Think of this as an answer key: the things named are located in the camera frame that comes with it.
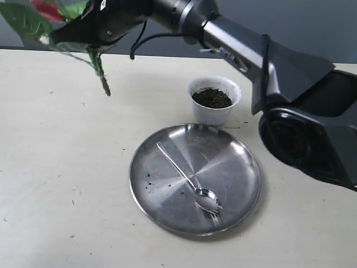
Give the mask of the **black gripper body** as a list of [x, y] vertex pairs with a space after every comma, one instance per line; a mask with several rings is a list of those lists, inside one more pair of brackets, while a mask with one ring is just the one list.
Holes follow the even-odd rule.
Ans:
[[150, 1], [87, 1], [80, 19], [81, 37], [91, 45], [115, 42], [150, 13]]

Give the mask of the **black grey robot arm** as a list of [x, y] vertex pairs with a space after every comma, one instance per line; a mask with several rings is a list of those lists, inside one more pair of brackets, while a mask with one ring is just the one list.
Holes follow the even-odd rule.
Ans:
[[219, 54], [252, 82], [259, 135], [281, 162], [324, 183], [356, 190], [356, 75], [330, 61], [293, 51], [218, 11], [215, 1], [89, 1], [54, 30], [55, 44], [100, 48], [152, 18]]

